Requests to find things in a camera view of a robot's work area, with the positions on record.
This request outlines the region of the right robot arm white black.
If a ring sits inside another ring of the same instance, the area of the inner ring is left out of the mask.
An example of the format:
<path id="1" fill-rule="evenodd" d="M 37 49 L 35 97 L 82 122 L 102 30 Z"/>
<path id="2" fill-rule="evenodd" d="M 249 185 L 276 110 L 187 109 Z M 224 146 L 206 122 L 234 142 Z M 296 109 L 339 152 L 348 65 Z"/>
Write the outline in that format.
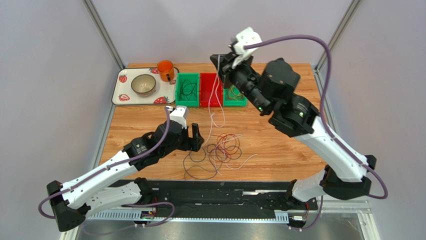
<path id="1" fill-rule="evenodd" d="M 262 116 L 269 116 L 276 130 L 305 144 L 326 162 L 319 173 L 292 180 L 285 202 L 295 206 L 324 195 L 339 200 L 367 196 L 372 185 L 367 173 L 376 158 L 357 155 L 334 132 L 326 131 L 319 110 L 295 93 L 300 75 L 283 58 L 267 63 L 263 73 L 252 68 L 250 59 L 233 66 L 236 58 L 234 53 L 210 56 L 223 87 L 236 87 Z"/>

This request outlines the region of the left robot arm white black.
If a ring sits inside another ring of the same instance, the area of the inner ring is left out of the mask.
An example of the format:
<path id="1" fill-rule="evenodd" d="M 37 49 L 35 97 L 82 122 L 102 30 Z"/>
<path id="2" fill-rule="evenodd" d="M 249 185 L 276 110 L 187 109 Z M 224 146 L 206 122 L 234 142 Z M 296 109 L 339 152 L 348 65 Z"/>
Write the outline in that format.
<path id="1" fill-rule="evenodd" d="M 49 203 L 60 232 L 69 231 L 86 218 L 114 207 L 149 205 L 154 202 L 154 191 L 146 178 L 119 187 L 112 184 L 142 169 L 157 164 L 175 150 L 197 152 L 204 143 L 199 125 L 187 127 L 171 120 L 134 138 L 110 160 L 90 172 L 68 182 L 52 181 L 47 185 Z"/>

